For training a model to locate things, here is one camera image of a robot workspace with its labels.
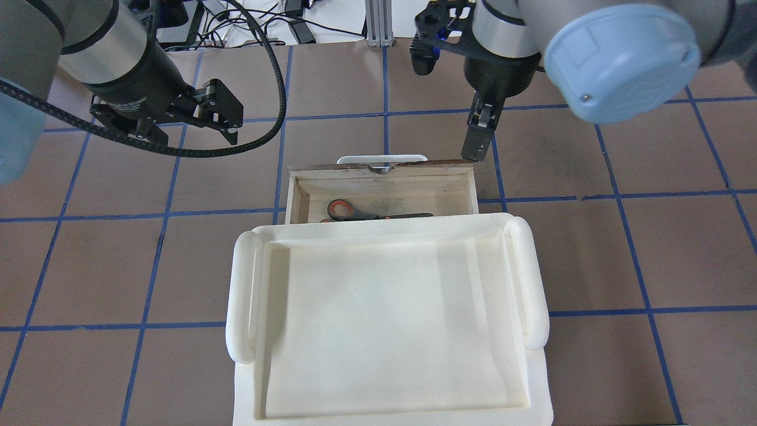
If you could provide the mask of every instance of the white plastic tray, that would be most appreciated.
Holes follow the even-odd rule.
[[[507,213],[258,227],[234,250],[234,425],[549,425],[549,317]]]

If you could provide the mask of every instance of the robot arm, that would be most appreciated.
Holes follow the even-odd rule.
[[[473,161],[542,56],[571,110],[597,124],[657,108],[704,65],[736,60],[757,91],[756,0],[437,0],[416,27],[417,74],[433,70],[439,49],[466,56],[476,92],[462,156]]]
[[[229,155],[267,142],[283,122],[283,81],[269,45],[266,50],[280,82],[281,117],[258,141],[236,146],[242,125],[239,100],[217,79],[199,89],[188,85],[155,38],[119,0],[3,0],[0,28],[0,85],[13,86],[4,87],[4,92],[22,89],[38,98],[34,105],[39,106],[60,65],[95,95],[91,113],[107,130],[90,125],[88,131],[122,143],[171,155]],[[23,92],[15,93],[15,99],[0,96],[0,126],[5,133],[0,139],[0,184],[23,173],[44,126],[44,113],[19,102],[25,96]],[[170,148],[158,124],[172,122],[218,130],[233,147],[212,153]]]

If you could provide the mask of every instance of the cable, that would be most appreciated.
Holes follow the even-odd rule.
[[[278,5],[279,5],[279,2],[276,2],[276,4],[275,4],[275,5],[271,6],[271,9],[268,9],[268,10],[266,11],[266,13],[264,13],[264,14],[260,15],[259,17],[257,17],[257,19],[263,19],[263,17],[264,17],[264,16],[266,16],[266,15],[267,15],[267,14],[269,14],[269,13],[271,13],[271,12],[273,11],[273,9],[275,9],[275,8],[276,8],[276,6],[278,6]]]
[[[274,45],[274,46],[286,45],[286,42],[284,42],[283,40],[274,40],[274,41],[272,41],[270,43],[271,43],[271,45]],[[192,49],[192,50],[197,50],[197,49],[239,49],[241,47],[248,47],[248,46],[251,46],[251,45],[263,45],[263,42],[257,41],[257,40],[252,40],[252,41],[244,42],[241,45],[233,45],[233,46],[229,46],[229,47],[223,47],[223,46],[219,46],[219,45],[175,45],[175,46],[170,46],[170,47],[165,48],[164,51],[165,52],[180,52],[180,51],[190,50],[190,49]]]
[[[55,105],[51,105],[43,101],[42,99],[32,95],[25,90],[18,89],[16,86],[11,85],[4,80],[0,80],[0,92],[33,108],[36,108],[52,117],[55,117],[58,120],[63,121],[64,123],[68,123],[95,136],[100,136],[102,138],[132,146],[134,148],[144,149],[145,151],[156,152],[157,154],[173,155],[176,157],[211,158],[239,154],[251,149],[255,149],[273,139],[273,137],[279,132],[279,130],[281,130],[281,127],[284,124],[284,119],[286,116],[286,90],[284,86],[284,78],[282,77],[281,68],[279,68],[279,63],[276,60],[276,55],[273,53],[273,49],[271,48],[268,37],[266,37],[266,35],[263,33],[263,29],[260,28],[260,25],[258,25],[250,12],[248,12],[246,9],[243,9],[243,7],[236,0],[224,1],[238,8],[242,15],[244,15],[245,20],[250,27],[250,31],[257,33],[257,35],[260,36],[260,41],[262,42],[263,47],[266,49],[268,59],[271,61],[271,66],[273,67],[273,73],[276,76],[276,88],[279,92],[279,114],[276,117],[276,122],[273,124],[268,133],[262,135],[254,141],[221,149],[184,149],[173,148],[170,146],[160,146],[150,143],[147,140],[132,138],[122,133],[112,132],[104,127],[95,126],[94,124],[84,121],[75,115],[63,111]]]
[[[272,11],[273,9],[275,9],[275,8],[276,8],[276,6],[278,6],[278,5],[279,5],[279,3],[278,3],[278,2],[276,2],[276,3],[275,3],[275,4],[273,5],[273,6],[271,6],[271,7],[270,7],[270,8],[269,8],[269,9],[268,9],[267,11],[265,11],[265,12],[264,12],[264,13],[263,13],[262,15],[260,15],[259,17],[257,17],[257,19],[261,19],[261,18],[262,18],[262,17],[264,17],[264,16],[265,16],[265,15],[266,15],[266,14],[267,14],[268,12],[271,12],[271,11]],[[203,25],[203,33],[202,33],[202,34],[200,34],[200,33],[199,33],[199,32],[197,32],[197,31],[193,31],[193,33],[196,33],[196,34],[197,34],[197,35],[199,36],[199,40],[197,41],[197,44],[198,44],[198,45],[201,45],[201,44],[202,44],[202,43],[203,43],[203,42],[204,42],[204,41],[205,41],[205,40],[206,40],[206,39],[208,38],[208,36],[212,38],[212,37],[213,37],[213,35],[212,35],[211,33],[214,33],[214,32],[216,32],[216,31],[220,30],[221,28],[227,27],[228,25],[233,25],[234,27],[237,27],[237,28],[240,28],[240,29],[243,29],[243,30],[248,30],[248,28],[249,28],[249,27],[248,27],[248,28],[244,28],[244,27],[240,27],[239,25],[237,25],[237,23],[240,23],[240,22],[245,22],[245,20],[244,20],[243,18],[240,18],[240,17],[234,17],[234,18],[231,18],[231,16],[230,16],[231,12],[233,12],[233,11],[237,11],[237,12],[239,12],[239,11],[240,11],[240,10],[239,10],[239,9],[237,9],[237,8],[228,9],[228,7],[227,7],[226,9],[224,9],[224,10],[222,10],[221,12],[218,12],[218,13],[216,13],[216,14],[213,14],[213,12],[212,12],[212,11],[211,11],[210,9],[208,9],[207,7],[205,7],[205,11],[206,11],[206,12],[207,12],[207,13],[208,13],[208,14],[209,14],[210,16],[209,16],[208,18],[206,18],[206,20],[205,20],[205,24]],[[223,16],[223,15],[227,15],[227,16],[226,16],[226,17],[224,17],[224,18],[223,18],[222,20],[220,20],[219,18],[220,18],[221,16]],[[215,27],[214,27],[214,28],[213,28],[213,29],[211,30],[211,29],[210,29],[210,25],[211,25],[211,24],[213,23],[213,21],[214,21],[214,20],[218,20],[218,21],[219,21],[220,23],[219,23],[219,25],[215,26]],[[254,38],[255,38],[255,39],[257,40],[257,41],[260,41],[260,39],[258,39],[258,37],[257,37],[257,35],[255,34],[255,32],[254,32],[254,31],[251,31],[251,33],[252,33],[252,36],[253,36],[253,37],[254,37]]]
[[[247,10],[250,11],[250,12],[255,12],[255,13],[265,12],[265,11],[261,11],[261,10],[257,10],[257,9],[247,9]],[[349,34],[351,36],[358,36],[360,38],[364,38],[363,34],[355,33],[353,31],[341,30],[339,28],[334,28],[334,27],[327,27],[326,25],[323,25],[323,24],[317,23],[317,22],[313,22],[311,20],[307,20],[307,19],[304,19],[302,17],[293,17],[293,16],[289,16],[287,14],[279,14],[279,13],[273,13],[273,12],[268,12],[266,14],[270,14],[270,15],[274,15],[275,16],[274,18],[269,19],[269,21],[286,20],[284,18],[289,18],[289,19],[292,19],[292,20],[309,23],[310,25],[315,25],[316,27],[323,28],[324,30],[335,31],[337,33],[344,33],[344,34]]]

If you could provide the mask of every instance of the grid line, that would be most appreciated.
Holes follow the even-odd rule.
[[[746,218],[746,213],[741,206],[741,201],[739,201],[739,197],[736,196],[737,193],[733,191],[733,188],[731,188],[731,180],[728,178],[728,172],[726,172],[725,165],[723,164],[723,161],[718,154],[718,150],[715,148],[715,143],[710,137],[709,130],[707,130],[707,125],[705,124],[704,118],[702,118],[702,114],[699,112],[699,107],[696,105],[696,101],[694,100],[694,96],[691,94],[691,89],[689,89],[689,86],[686,86],[686,94],[691,101],[691,108],[693,108],[696,119],[699,121],[699,127],[704,134],[707,145],[709,146],[710,152],[712,153],[712,157],[715,159],[715,163],[718,165],[720,175],[723,178],[723,182],[725,182],[725,187],[728,189],[728,193],[731,195],[731,198],[734,199],[734,204],[736,205],[736,210],[739,213],[741,223],[744,226],[746,235],[749,237],[749,242],[752,244],[752,250],[757,253],[757,239],[755,238],[755,234],[752,231],[752,227],[749,225],[749,220]]]
[[[384,84],[384,155],[389,155],[389,63],[386,46],[382,46],[382,79]]]
[[[192,80],[192,86],[197,86],[198,78],[200,77],[200,69],[202,66],[203,52],[200,52],[197,58],[197,64],[195,65],[195,75]],[[179,148],[183,148],[184,141],[187,134],[188,124],[183,124],[182,135],[179,140]],[[171,174],[170,185],[168,186],[168,194],[166,196],[166,208],[164,209],[163,223],[160,227],[160,236],[157,239],[157,245],[155,247],[155,257],[152,263],[152,270],[150,273],[150,283],[148,285],[147,295],[145,296],[145,307],[142,310],[142,320],[139,324],[139,335],[137,336],[137,344],[134,349],[134,359],[132,361],[131,372],[129,373],[129,384],[126,386],[126,396],[123,399],[123,411],[121,412],[121,426],[126,426],[126,420],[129,417],[129,407],[132,401],[132,394],[134,391],[134,383],[136,382],[137,369],[139,368],[139,359],[142,355],[142,344],[145,342],[145,330],[148,318],[150,315],[150,304],[152,302],[152,294],[155,288],[155,281],[157,279],[157,270],[160,265],[160,254],[163,251],[163,243],[166,237],[166,231],[168,229],[168,220],[170,219],[169,213],[171,212],[171,203],[173,202],[173,191],[176,188],[176,179],[179,176],[179,166],[181,165],[181,157],[176,157],[173,162],[173,172]]]
[[[89,145],[89,139],[92,137],[91,133],[87,133],[84,136],[84,142],[82,142],[82,148],[79,151],[79,157],[76,160],[76,166],[73,168],[73,173],[71,174],[71,182],[68,184],[68,190],[66,191],[66,196],[63,201],[63,205],[61,206],[61,214],[60,216],[64,216],[66,214],[66,209],[68,208],[68,202],[71,200],[71,194],[73,193],[73,187],[76,185],[76,178],[79,176],[79,170],[81,170],[82,163],[84,162],[84,154],[87,150],[87,146]],[[15,372],[16,364],[18,363],[18,358],[21,355],[21,349],[23,348],[23,342],[26,338],[26,329],[29,327],[32,316],[34,315],[34,308],[36,307],[37,300],[39,300],[39,293],[42,291],[42,283],[45,281],[45,275],[47,274],[48,266],[50,265],[50,258],[52,257],[53,249],[55,248],[55,242],[58,240],[58,234],[61,232],[61,225],[63,224],[63,221],[58,220],[55,225],[55,231],[52,234],[52,238],[50,239],[50,246],[48,247],[47,254],[45,255],[45,261],[42,263],[42,269],[39,272],[39,279],[37,280],[37,285],[34,288],[34,294],[32,296],[32,301],[29,305],[29,309],[26,311],[26,319],[24,320],[23,327],[20,329],[20,335],[18,337],[18,343],[16,344],[16,349],[13,353],[13,358],[11,359],[11,364],[8,367],[8,373],[5,376],[5,381],[3,382],[2,386],[2,392],[0,392],[0,410],[2,410],[3,404],[5,404],[5,397],[8,395],[8,388],[11,385],[11,379],[13,378],[13,373]]]
[[[730,194],[757,194],[757,189],[750,190],[715,190],[715,191],[688,191],[681,193],[628,193],[619,194],[621,199],[642,198],[671,198],[689,196],[726,196]],[[613,194],[599,194],[595,196],[581,197],[581,201],[615,199]],[[552,202],[552,201],[578,201],[576,196],[537,196],[537,197],[508,197],[507,202]],[[493,204],[502,202],[501,199],[479,199],[479,204]],[[271,213],[276,208],[232,208],[225,210],[185,210],[171,211],[169,217],[176,216],[203,216],[203,215],[246,215],[249,213]],[[286,207],[279,207],[279,213],[286,211]],[[134,219],[155,219],[164,217],[164,213],[144,213],[139,215],[92,215],[92,216],[39,216],[30,218],[0,218],[0,224],[19,222],[56,222],[56,221],[128,221]]]
[[[286,76],[284,80],[284,94],[287,100],[289,100],[289,79],[291,76],[291,61],[293,57],[294,49],[292,46],[289,46],[289,52],[287,53],[286,61]],[[286,149],[284,145],[285,137],[286,120],[284,120],[284,124],[282,124],[282,128],[279,131],[279,166],[276,168],[276,192],[273,195],[273,217],[271,218],[271,223],[274,225],[279,224],[279,213],[285,210],[280,207],[282,193],[282,175],[284,174],[284,150]]]
[[[550,311],[551,318],[564,317],[602,317],[620,315],[646,315],[649,311],[654,314],[690,314],[710,312],[752,312],[757,311],[757,305],[710,305],[710,306],[673,306],[668,308],[630,308],[630,309],[585,309],[577,311]],[[26,329],[23,326],[0,327],[0,333],[17,333],[40,331],[72,331],[72,330],[139,330],[145,328],[209,328],[225,327],[225,321],[190,321],[190,322],[159,322],[159,323],[123,323],[123,324],[60,324],[60,325],[30,325]]]
[[[505,183],[502,179],[502,166],[500,165],[500,152],[497,149],[497,136],[491,135],[491,153],[494,156],[494,173],[497,175],[497,186],[500,190],[500,202],[502,211],[507,211],[507,196],[505,194]]]
[[[671,99],[666,104],[685,104],[689,102],[702,103],[702,102],[749,102],[757,101],[757,96],[733,96],[729,98],[691,98],[691,99]],[[555,108],[568,108],[567,104],[543,104],[543,105],[513,105],[503,108],[504,111],[520,111],[520,110],[533,110],[533,109],[555,109]],[[369,112],[369,113],[356,113],[356,114],[327,114],[327,115],[301,115],[287,117],[285,121],[302,121],[302,120],[330,120],[335,118],[364,118],[364,117],[378,117],[382,115],[427,115],[427,114],[458,114],[461,112],[468,112],[470,108],[450,108],[450,109],[432,109],[432,110],[417,110],[417,111],[389,111],[388,105],[384,111]],[[244,123],[261,123],[261,122],[273,122],[276,121],[275,117],[262,117],[262,118],[247,118],[244,119]],[[168,123],[161,124],[161,127],[181,126],[182,123]],[[61,132],[77,132],[81,131],[76,127],[63,127],[56,129],[45,129],[44,133],[61,133]]]
[[[621,222],[623,223],[623,231],[625,232],[626,242],[628,243],[628,249],[631,252],[631,260],[634,264],[634,271],[636,272],[636,278],[639,283],[639,290],[641,291],[641,297],[644,301],[644,310],[646,317],[650,322],[650,329],[652,331],[652,338],[655,342],[657,349],[657,357],[659,359],[660,368],[662,369],[662,377],[665,380],[665,387],[668,390],[668,398],[670,399],[671,407],[673,408],[673,414],[677,424],[684,423],[681,416],[681,409],[678,407],[678,399],[675,396],[675,389],[673,388],[673,381],[668,371],[668,363],[665,360],[665,350],[662,348],[662,341],[660,340],[659,332],[657,330],[657,322],[655,320],[654,311],[652,310],[652,304],[650,302],[649,294],[646,291],[646,283],[641,273],[641,265],[636,252],[636,246],[634,245],[634,238],[631,235],[631,228],[628,224],[628,217],[626,217],[625,209],[623,208],[623,200],[620,197],[620,191],[618,191],[618,183],[615,180],[615,173],[612,171],[612,163],[610,162],[607,148],[605,147],[605,140],[602,136],[602,130],[598,124],[594,124],[594,130],[597,133],[597,140],[599,141],[602,154],[605,158],[607,165],[607,171],[609,173],[610,183],[612,185],[612,193],[615,195],[615,202],[618,205],[618,212],[620,213]]]

